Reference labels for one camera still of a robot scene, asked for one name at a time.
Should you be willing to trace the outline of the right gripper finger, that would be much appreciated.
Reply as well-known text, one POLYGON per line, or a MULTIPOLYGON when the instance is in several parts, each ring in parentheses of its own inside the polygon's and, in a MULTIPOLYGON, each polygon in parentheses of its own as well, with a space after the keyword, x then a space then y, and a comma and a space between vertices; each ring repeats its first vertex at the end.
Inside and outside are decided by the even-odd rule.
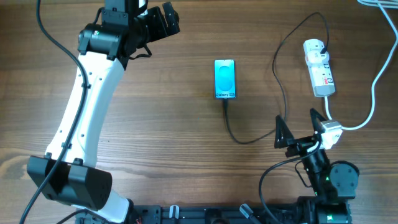
POLYGON ((286 125, 284 119, 281 115, 275 117, 275 141, 274 147, 276 149, 288 147, 292 145, 295 141, 293 134, 286 125))
POLYGON ((320 132, 322 129, 322 124, 321 122, 326 121, 326 118, 324 118, 316 109, 312 108, 310 109, 310 117, 312 121, 312 126, 314 131, 320 132))

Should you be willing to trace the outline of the turquoise screen smartphone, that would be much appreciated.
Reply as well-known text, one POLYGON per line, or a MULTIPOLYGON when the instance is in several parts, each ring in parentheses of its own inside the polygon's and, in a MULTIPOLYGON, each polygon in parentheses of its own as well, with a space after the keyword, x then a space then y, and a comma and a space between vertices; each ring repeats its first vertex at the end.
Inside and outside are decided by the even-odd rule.
POLYGON ((214 62, 215 98, 236 98, 235 61, 218 59, 214 62))

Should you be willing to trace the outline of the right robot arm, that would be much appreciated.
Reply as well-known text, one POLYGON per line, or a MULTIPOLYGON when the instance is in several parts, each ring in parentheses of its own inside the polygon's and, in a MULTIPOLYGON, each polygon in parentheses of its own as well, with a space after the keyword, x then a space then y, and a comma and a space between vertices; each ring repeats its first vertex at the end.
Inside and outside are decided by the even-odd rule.
POLYGON ((277 149, 285 148, 287 158, 296 157, 303 164, 314 192, 313 197, 299 197, 296 203, 297 223, 351 223, 348 201, 355 198, 359 182, 358 167, 348 161, 331 162, 326 151, 337 143, 342 125, 327 120, 317 110, 310 110, 314 133, 294 138, 281 116, 275 118, 277 149))

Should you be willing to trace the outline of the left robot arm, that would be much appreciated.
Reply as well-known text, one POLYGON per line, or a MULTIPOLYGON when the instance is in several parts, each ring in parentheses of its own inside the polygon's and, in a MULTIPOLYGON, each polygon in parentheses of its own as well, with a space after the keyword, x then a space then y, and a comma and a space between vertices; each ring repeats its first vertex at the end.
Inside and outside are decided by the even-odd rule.
POLYGON ((132 200, 112 188, 109 172, 96 168, 98 143, 113 93, 138 49, 179 32, 170 2, 106 1, 78 36, 74 86, 57 133, 41 157, 31 156, 27 173, 43 195, 76 207, 103 223, 140 223, 132 200))

